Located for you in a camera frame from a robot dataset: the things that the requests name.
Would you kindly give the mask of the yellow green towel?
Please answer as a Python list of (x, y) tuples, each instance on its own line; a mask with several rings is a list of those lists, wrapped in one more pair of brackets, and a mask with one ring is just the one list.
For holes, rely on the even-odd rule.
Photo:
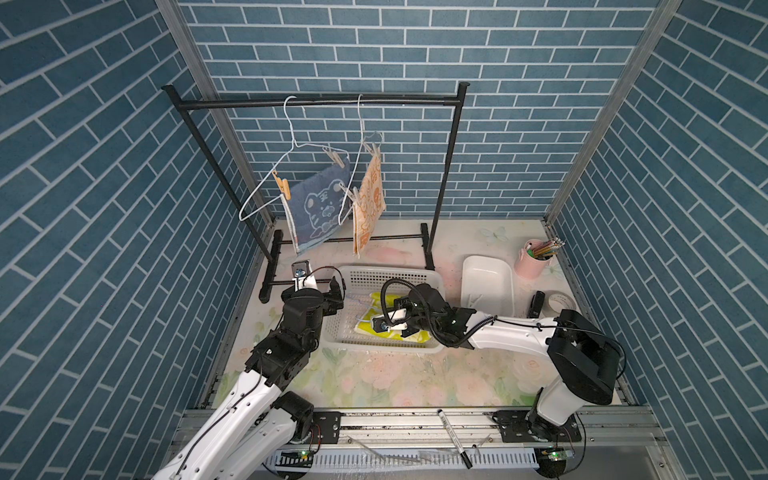
[(402, 307), (398, 308), (398, 306), (403, 305), (399, 294), (385, 295), (387, 315), (384, 314), (381, 306), (380, 293), (371, 293), (369, 298), (369, 306), (355, 323), (355, 333), (397, 344), (421, 345), (432, 340), (426, 330), (422, 330), (418, 326), (410, 326), (406, 322), (405, 310)]

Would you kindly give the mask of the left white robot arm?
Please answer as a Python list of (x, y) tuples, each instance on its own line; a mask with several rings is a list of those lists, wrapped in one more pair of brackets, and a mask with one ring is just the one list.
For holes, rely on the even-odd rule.
[(155, 479), (246, 479), (290, 442), (313, 440), (314, 406), (287, 387), (319, 347), (322, 321), (343, 308), (346, 285), (307, 276), (282, 295), (276, 329), (252, 350), (225, 401)]

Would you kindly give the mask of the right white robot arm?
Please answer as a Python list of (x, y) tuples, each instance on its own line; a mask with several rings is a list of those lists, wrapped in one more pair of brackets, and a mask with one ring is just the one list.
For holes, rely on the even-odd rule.
[(525, 417), (528, 432), (541, 440), (555, 440), (582, 406), (610, 404), (626, 367), (623, 345), (571, 309), (554, 318), (507, 318), (410, 294), (385, 305), (369, 324), (377, 334), (427, 332), (448, 348), (510, 351), (548, 362), (556, 376), (539, 389)]

